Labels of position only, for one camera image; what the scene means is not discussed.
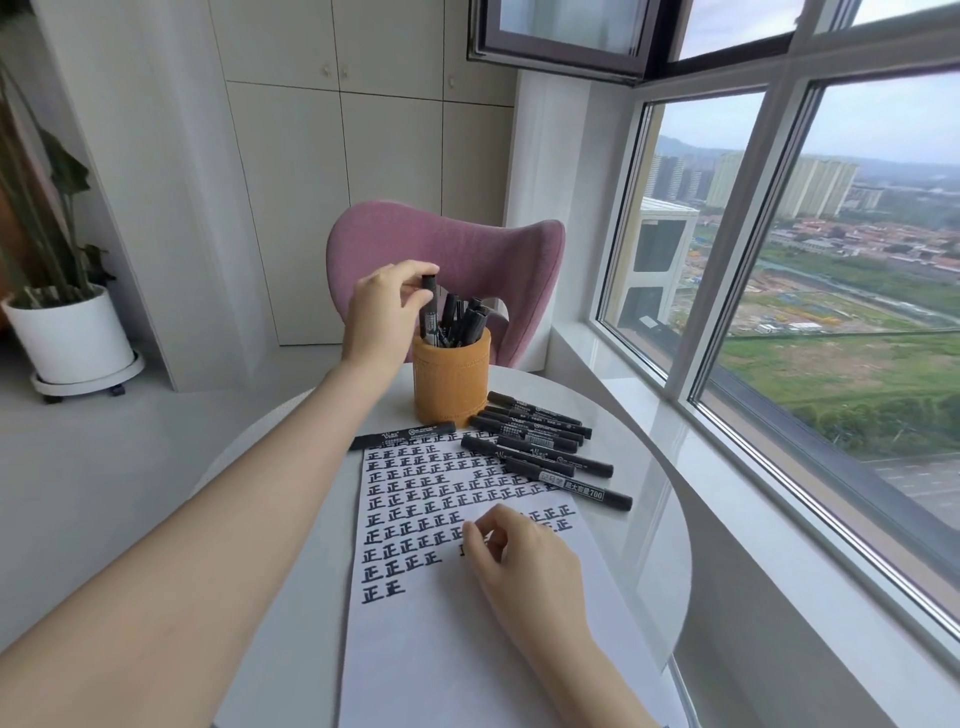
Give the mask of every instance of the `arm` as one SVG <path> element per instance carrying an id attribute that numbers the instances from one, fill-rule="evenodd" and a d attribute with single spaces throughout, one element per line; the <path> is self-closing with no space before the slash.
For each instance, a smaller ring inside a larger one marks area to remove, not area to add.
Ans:
<path id="1" fill-rule="evenodd" d="M 464 551 L 497 619 L 568 725 L 659 728 L 593 641 L 580 559 L 552 528 L 498 503 L 464 523 Z"/>
<path id="2" fill-rule="evenodd" d="M 436 272 L 406 261 L 357 283 L 343 359 L 313 394 L 0 655 L 0 725 L 210 725 L 403 362 L 432 295 L 412 286 Z"/>

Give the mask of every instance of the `round table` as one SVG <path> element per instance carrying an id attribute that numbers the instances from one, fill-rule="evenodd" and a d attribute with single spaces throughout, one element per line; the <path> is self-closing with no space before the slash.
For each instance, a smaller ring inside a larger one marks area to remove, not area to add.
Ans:
<path id="1" fill-rule="evenodd" d="M 656 664 L 680 637 L 692 564 L 686 521 L 670 481 L 624 424 L 549 379 L 491 367 L 490 388 L 582 420 L 584 457 L 613 463 L 613 478 L 577 477 L 633 496 L 619 513 L 581 498 L 581 512 Z M 193 493 L 282 420 L 309 392 L 260 418 L 213 462 Z M 358 434 L 416 426 L 412 365 L 404 364 Z M 267 612 L 217 714 L 219 728 L 335 726 L 353 560 L 362 452 L 348 452 L 303 551 Z"/>

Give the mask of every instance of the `white building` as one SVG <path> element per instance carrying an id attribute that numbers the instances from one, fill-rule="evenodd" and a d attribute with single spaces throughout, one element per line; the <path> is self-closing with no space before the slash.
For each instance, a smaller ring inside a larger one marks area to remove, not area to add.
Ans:
<path id="1" fill-rule="evenodd" d="M 616 260 L 605 320 L 644 330 L 668 321 L 699 212 L 644 197 L 639 234 L 624 240 Z"/>

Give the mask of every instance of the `cloudy sky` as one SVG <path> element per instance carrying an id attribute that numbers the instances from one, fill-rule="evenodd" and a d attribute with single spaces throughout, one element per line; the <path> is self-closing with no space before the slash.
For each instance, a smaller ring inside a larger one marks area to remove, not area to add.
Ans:
<path id="1" fill-rule="evenodd" d="M 948 0 L 863 0 L 856 22 Z M 803 0 L 694 0 L 681 57 L 792 30 Z M 744 18 L 751 18 L 749 24 Z M 671 104 L 660 133 L 701 147 L 743 149 L 762 94 Z M 804 151 L 960 164 L 960 72 L 829 88 Z"/>

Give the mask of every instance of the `white cabinet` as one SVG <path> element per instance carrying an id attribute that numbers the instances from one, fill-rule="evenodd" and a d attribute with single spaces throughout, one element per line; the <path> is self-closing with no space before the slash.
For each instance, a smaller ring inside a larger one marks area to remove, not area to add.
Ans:
<path id="1" fill-rule="evenodd" d="M 514 110 L 444 102 L 444 217 L 503 225 Z"/>
<path id="2" fill-rule="evenodd" d="M 210 0 L 224 78 L 335 90 L 329 0 Z"/>
<path id="3" fill-rule="evenodd" d="M 444 10 L 444 100 L 511 107 L 516 70 L 467 61 L 469 0 L 446 0 Z"/>
<path id="4" fill-rule="evenodd" d="M 444 0 L 333 0 L 333 16 L 342 90 L 443 98 Z"/>
<path id="5" fill-rule="evenodd" d="M 349 206 L 340 94 L 228 83 L 280 344 L 337 344 L 326 238 Z"/>
<path id="6" fill-rule="evenodd" d="M 342 93 L 350 201 L 397 200 L 440 212 L 443 105 Z"/>

